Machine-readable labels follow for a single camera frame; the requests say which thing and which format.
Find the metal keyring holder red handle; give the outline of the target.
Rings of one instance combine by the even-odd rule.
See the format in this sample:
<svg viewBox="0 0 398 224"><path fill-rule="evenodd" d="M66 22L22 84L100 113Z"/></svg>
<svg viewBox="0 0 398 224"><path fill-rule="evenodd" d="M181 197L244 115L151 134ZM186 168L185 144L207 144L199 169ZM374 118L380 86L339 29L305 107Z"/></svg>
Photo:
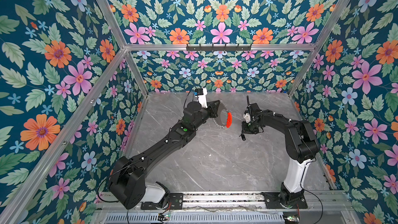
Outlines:
<svg viewBox="0 0 398 224"><path fill-rule="evenodd" d="M217 116L214 122L220 128L229 128L232 124L232 114L223 103L218 105Z"/></svg>

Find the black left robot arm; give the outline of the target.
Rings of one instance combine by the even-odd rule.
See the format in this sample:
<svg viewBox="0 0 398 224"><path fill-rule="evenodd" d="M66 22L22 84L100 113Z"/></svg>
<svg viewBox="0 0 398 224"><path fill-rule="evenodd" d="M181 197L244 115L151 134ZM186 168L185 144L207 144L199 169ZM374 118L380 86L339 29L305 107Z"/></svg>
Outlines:
<svg viewBox="0 0 398 224"><path fill-rule="evenodd" d="M146 177L165 158L191 142L208 119L214 119L221 127L226 126L228 113L220 100L207 102L206 107L197 101L190 102L183 110L182 119L169 129L163 139L138 155L117 160L108 180L109 191L126 209L140 203L166 208L170 202L170 190L160 182L146 183Z"/></svg>

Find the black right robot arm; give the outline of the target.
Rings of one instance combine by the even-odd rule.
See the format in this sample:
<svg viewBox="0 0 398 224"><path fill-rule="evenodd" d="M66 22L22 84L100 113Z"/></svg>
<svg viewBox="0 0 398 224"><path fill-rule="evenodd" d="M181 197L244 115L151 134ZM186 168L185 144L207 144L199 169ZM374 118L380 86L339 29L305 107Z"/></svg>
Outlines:
<svg viewBox="0 0 398 224"><path fill-rule="evenodd" d="M308 168L316 161L316 154L320 151L320 144L307 120L292 120L271 110L261 110L256 103L247 99L247 108L241 123L241 138L245 135L256 135L264 131L265 127L273 128L285 135L285 147L289 160L288 172L282 182L278 202L288 208L304 201L303 182Z"/></svg>

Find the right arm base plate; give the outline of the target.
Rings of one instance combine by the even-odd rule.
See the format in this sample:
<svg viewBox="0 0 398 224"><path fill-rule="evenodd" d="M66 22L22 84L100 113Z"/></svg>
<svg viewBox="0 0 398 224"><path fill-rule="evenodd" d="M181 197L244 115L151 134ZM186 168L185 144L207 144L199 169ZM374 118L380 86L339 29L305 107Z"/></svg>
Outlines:
<svg viewBox="0 0 398 224"><path fill-rule="evenodd" d="M264 202L267 209L308 209L304 191L297 193L289 193L287 191L281 192L262 192Z"/></svg>

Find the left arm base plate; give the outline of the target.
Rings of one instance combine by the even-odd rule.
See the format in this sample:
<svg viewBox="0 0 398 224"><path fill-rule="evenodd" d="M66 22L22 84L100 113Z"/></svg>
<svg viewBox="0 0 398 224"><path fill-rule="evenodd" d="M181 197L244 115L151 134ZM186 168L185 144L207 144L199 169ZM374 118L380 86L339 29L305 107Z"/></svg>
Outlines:
<svg viewBox="0 0 398 224"><path fill-rule="evenodd" d="M166 194L158 203L143 202L141 210L181 210L183 204L183 193Z"/></svg>

